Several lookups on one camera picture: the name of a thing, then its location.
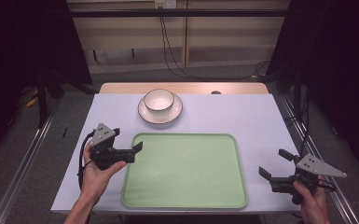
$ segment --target gray floor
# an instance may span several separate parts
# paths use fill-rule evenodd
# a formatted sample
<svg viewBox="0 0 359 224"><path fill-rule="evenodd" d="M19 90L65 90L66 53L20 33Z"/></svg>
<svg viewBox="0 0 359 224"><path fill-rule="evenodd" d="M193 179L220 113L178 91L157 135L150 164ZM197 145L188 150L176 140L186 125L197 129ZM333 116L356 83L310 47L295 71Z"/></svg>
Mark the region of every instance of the gray floor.
<svg viewBox="0 0 359 224"><path fill-rule="evenodd" d="M193 67L186 71L197 77L223 77L233 81L237 77L244 77L255 71L254 66L231 65L214 67ZM105 82L112 81L194 81L194 78L173 76L167 69L147 70L137 72L121 72L115 74L93 75L94 84L90 87L98 90ZM246 78L236 81L256 81L255 78ZM72 157L78 136L84 120L90 109L92 95L63 85L65 95L61 100L49 99L49 108L58 104L51 125L35 159L30 164L11 210L3 219L6 223L60 223L65 216L49 211L57 190L61 184L67 163ZM282 99L286 95L276 93L274 83L268 85L269 91L274 93L277 105L282 110L283 117L287 118ZM23 102L29 96L20 99ZM354 213L359 218L359 162L352 155L344 139L334 135L332 125L324 116L318 105L310 103L310 134L321 152L324 160L340 170L348 177L338 179L339 186L344 191ZM10 181L21 165L21 160L32 144L38 124L37 105L19 107L19 113L14 118L7 135L0 144L0 200L3 198ZM288 123L288 130L292 134L297 146L301 144L294 125ZM331 198L328 198L328 210L332 223L344 223L343 219ZM297 223L298 219L290 214L260 215L263 223ZM120 223L119 217L92 216L90 223Z"/></svg>

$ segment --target light green tray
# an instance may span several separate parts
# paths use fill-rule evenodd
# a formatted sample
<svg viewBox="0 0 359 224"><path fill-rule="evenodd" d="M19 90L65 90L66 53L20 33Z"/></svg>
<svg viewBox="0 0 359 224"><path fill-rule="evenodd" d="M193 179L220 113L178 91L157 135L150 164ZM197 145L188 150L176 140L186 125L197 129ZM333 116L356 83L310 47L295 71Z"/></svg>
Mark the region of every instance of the light green tray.
<svg viewBox="0 0 359 224"><path fill-rule="evenodd" d="M235 139L229 134L139 133L122 191L130 207L241 208L247 203Z"/></svg>

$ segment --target white tabletop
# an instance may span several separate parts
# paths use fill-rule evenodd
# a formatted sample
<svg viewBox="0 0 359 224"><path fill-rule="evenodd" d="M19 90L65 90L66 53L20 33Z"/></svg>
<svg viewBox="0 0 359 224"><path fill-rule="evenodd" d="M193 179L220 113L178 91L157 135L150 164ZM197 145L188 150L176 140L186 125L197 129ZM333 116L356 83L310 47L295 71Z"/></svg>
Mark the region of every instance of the white tabletop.
<svg viewBox="0 0 359 224"><path fill-rule="evenodd" d="M150 124L137 111L143 94L97 94L85 121L74 154L51 211L67 214L80 193L77 183L78 156L88 133L102 122L120 128L116 148L131 148L138 133L228 133L237 141L242 160L248 203L241 209L133 208L121 201L126 170L115 174L94 212L115 214L255 214L299 211L291 195L274 193L269 182L258 174L261 166L273 176L288 177L295 165L278 155L278 149L297 154L296 147L270 94L205 95L179 94L184 109L168 124Z"/></svg>

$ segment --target hand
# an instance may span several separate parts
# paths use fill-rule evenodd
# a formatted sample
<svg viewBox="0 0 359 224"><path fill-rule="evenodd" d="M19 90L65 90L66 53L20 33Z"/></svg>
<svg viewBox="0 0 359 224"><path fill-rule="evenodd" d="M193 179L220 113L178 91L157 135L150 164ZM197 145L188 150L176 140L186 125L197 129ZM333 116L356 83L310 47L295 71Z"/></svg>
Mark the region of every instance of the hand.
<svg viewBox="0 0 359 224"><path fill-rule="evenodd" d="M303 197L301 214L304 224L327 224L326 194L323 188L316 188L314 195L301 183L293 183L295 189Z"/></svg>
<svg viewBox="0 0 359 224"><path fill-rule="evenodd" d="M97 165L91 161L90 143L88 143L84 149L83 159L85 164L87 164L83 174L83 186L79 198L65 220L65 223L68 224L87 222L91 209L100 201L112 175L127 164L125 161L118 161L108 169L100 170Z"/></svg>

